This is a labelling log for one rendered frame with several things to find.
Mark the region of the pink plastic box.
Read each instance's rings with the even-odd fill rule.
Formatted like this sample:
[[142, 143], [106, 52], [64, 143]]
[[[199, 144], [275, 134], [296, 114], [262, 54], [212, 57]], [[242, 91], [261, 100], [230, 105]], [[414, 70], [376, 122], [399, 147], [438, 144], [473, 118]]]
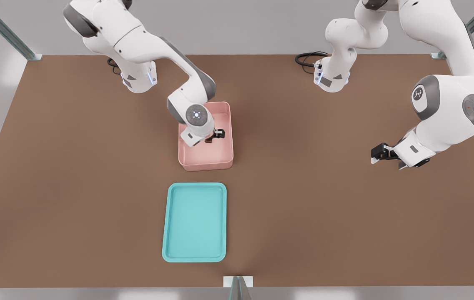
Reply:
[[225, 101], [207, 102], [205, 107], [214, 118], [216, 129], [225, 131], [225, 138], [214, 138], [189, 147], [178, 137], [178, 161], [186, 171], [221, 170], [233, 165], [231, 107]]

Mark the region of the pale blue-green tray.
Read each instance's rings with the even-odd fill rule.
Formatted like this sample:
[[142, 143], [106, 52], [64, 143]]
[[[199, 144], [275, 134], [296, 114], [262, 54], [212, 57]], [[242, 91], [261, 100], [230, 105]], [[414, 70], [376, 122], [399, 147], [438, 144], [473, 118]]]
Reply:
[[170, 263], [217, 263], [226, 255], [227, 188], [181, 182], [168, 189], [162, 257]]

